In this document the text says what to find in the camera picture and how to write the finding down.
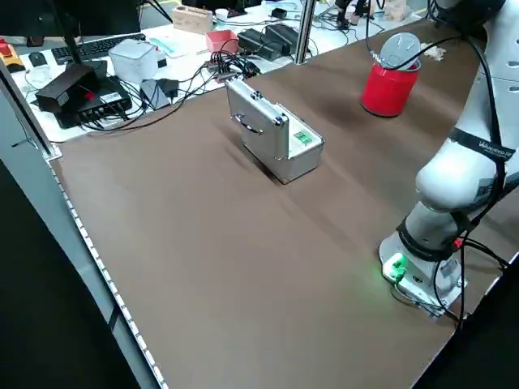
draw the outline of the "red button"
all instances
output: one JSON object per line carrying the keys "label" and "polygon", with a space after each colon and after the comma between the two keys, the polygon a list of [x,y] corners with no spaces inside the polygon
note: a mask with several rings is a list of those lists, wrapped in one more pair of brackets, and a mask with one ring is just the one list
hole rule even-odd
{"label": "red button", "polygon": [[11,49],[9,49],[9,45],[7,43],[0,43],[0,53],[4,57],[10,57],[12,55]]}

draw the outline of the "white desk surface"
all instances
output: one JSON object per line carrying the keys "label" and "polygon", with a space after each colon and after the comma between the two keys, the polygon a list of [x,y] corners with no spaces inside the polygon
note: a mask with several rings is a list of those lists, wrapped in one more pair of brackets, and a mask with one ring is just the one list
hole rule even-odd
{"label": "white desk surface", "polygon": [[[239,17],[235,17],[229,19],[229,24],[224,24],[222,22],[218,22],[218,25],[215,29],[223,30],[230,29],[234,31],[234,33],[241,32],[242,30],[248,28],[254,28],[256,30],[261,30],[264,28],[264,25],[259,26],[236,26],[232,24],[241,24],[241,23],[258,23],[265,20],[275,20],[269,16],[271,10],[275,7],[282,7],[284,9],[293,8],[293,12],[289,12],[287,17],[289,19],[299,19],[301,15],[302,5],[300,2],[276,2],[271,4],[263,4],[261,6],[254,6],[251,8],[247,8],[247,14]],[[315,14],[318,15],[322,11],[326,10],[327,6],[324,4],[317,3],[315,5]],[[375,23],[380,25],[385,30],[390,30],[396,28],[402,24],[411,23],[415,20],[419,19],[416,15],[411,15],[404,22],[395,22],[384,20],[383,15],[377,14],[375,15]],[[280,20],[280,23],[287,24],[293,28],[299,28],[298,20]],[[323,23],[323,27],[325,28],[334,28],[332,22],[331,24]],[[317,28],[319,22],[314,22],[314,27],[311,30],[311,39],[313,40],[309,42],[309,50],[316,55],[317,45],[319,49],[319,54],[326,53],[330,50],[336,49],[343,45],[353,43],[357,41],[357,39],[364,39],[366,34],[366,21],[365,19],[361,19],[359,25],[356,27],[352,26],[353,31],[348,31],[346,36],[340,31],[330,31],[324,28]],[[370,25],[370,36],[375,35],[379,32],[379,28],[374,24]],[[163,67],[158,70],[155,74],[155,79],[189,79],[195,73],[195,71],[204,64],[205,61],[209,59],[210,53],[207,51],[207,46],[205,43],[205,35],[194,34],[191,32],[185,32],[182,30],[175,29],[172,25],[168,24],[165,26],[149,28],[143,30],[143,33],[149,39],[157,38],[161,41],[169,43],[173,45],[176,54],[172,56],[172,58],[167,58],[168,66]],[[65,66],[59,66],[54,60],[54,56],[52,55],[50,50],[42,51],[45,55],[45,59],[47,60],[47,66],[40,66],[34,70],[31,65],[28,55],[21,56],[21,59],[27,69],[24,72],[18,72],[12,74],[13,79],[16,84],[20,88],[21,92],[26,97],[27,101],[34,101],[34,93],[36,92],[36,88],[44,87],[51,79],[57,77],[65,70]],[[108,57],[99,58],[105,59],[108,61],[108,73],[109,75],[114,75],[114,69],[112,67],[112,63]],[[266,73],[269,71],[273,71],[285,65],[288,65],[292,62],[290,57],[278,58],[276,61],[269,62],[263,60],[262,58],[248,58],[252,60],[262,71],[262,73]],[[209,73],[207,71],[203,71],[202,76],[207,79],[209,77]],[[202,76],[197,76],[193,80],[192,88],[196,88],[200,86],[204,79]],[[189,82],[180,83],[180,89],[187,89],[189,86]],[[211,81],[207,84],[206,90],[210,91],[213,89],[221,88],[223,84],[217,83],[216,81]],[[178,94],[178,98],[181,98],[184,93],[180,92]],[[133,101],[134,108],[140,105],[140,102],[137,100]],[[47,138],[51,142],[62,143],[66,142],[69,139],[76,138],[78,136],[87,134],[92,130],[88,130],[86,128],[81,128],[79,126],[73,127],[70,129],[62,129],[58,122],[56,121],[54,115],[49,112],[40,111],[35,105],[29,104],[31,106],[36,119],[40,123],[43,131],[47,135]],[[104,127],[122,122],[121,119],[117,120],[103,120],[101,123]]]}

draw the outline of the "pink object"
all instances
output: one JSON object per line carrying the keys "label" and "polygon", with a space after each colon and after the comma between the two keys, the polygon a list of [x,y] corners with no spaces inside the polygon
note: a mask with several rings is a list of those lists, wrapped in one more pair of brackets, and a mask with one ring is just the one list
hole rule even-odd
{"label": "pink object", "polygon": [[386,71],[378,63],[373,64],[360,99],[361,105],[376,116],[392,118],[400,115],[419,70],[418,61],[407,71]]}
{"label": "pink object", "polygon": [[229,51],[233,54],[238,52],[238,38],[230,30],[206,32],[205,41],[211,53],[220,50]]}
{"label": "pink object", "polygon": [[9,45],[7,43],[0,43],[0,53],[4,57],[10,57],[12,55],[11,49],[9,48]]}

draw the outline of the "green light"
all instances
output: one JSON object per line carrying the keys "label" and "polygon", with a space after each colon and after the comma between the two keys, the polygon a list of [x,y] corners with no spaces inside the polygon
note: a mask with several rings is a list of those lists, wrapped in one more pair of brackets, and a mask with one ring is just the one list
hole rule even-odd
{"label": "green light", "polygon": [[407,272],[407,258],[402,253],[395,253],[385,264],[384,273],[396,282],[400,282]]}

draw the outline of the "silver aluminum case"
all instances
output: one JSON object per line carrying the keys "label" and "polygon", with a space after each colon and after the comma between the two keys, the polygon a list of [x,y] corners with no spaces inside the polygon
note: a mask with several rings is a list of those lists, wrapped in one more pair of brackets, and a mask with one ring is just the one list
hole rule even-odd
{"label": "silver aluminum case", "polygon": [[[324,138],[279,104],[272,104],[241,80],[226,84],[230,113],[242,131],[245,147],[283,184],[315,169]],[[298,144],[304,131],[313,144]]]}

